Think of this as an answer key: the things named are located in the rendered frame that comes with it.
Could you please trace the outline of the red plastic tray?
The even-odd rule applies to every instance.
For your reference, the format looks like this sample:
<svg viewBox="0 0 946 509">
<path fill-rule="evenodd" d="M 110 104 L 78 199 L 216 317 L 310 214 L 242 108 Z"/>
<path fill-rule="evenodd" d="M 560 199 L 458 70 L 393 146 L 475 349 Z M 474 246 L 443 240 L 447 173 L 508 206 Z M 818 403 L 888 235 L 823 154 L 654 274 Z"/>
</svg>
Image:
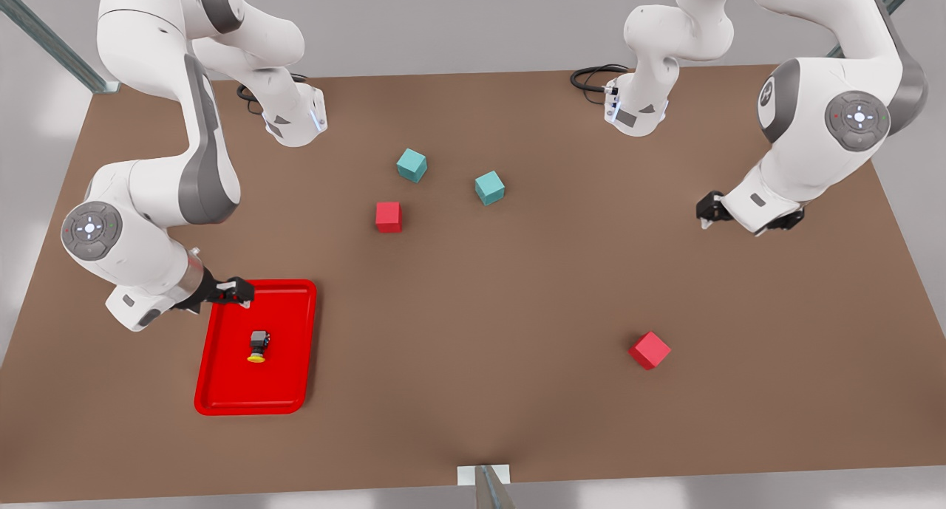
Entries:
<svg viewBox="0 0 946 509">
<path fill-rule="evenodd" d="M 194 397 L 205 416 L 292 414 L 304 404 L 318 290 L 308 279 L 253 279 L 248 308 L 215 304 Z M 254 330 L 270 333 L 265 361 L 247 361 Z"/>
</svg>

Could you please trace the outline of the teal cube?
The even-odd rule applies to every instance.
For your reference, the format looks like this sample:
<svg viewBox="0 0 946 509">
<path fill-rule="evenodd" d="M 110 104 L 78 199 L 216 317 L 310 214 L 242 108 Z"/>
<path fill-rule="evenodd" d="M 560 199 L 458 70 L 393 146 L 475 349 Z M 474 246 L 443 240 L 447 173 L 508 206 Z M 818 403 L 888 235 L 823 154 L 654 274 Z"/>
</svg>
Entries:
<svg viewBox="0 0 946 509">
<path fill-rule="evenodd" d="M 504 198 L 506 186 L 496 171 L 490 171 L 475 179 L 475 192 L 483 205 L 490 205 Z"/>
<path fill-rule="evenodd" d="M 420 182 L 428 169 L 428 160 L 421 153 L 406 148 L 396 163 L 398 173 L 410 182 Z"/>
</svg>

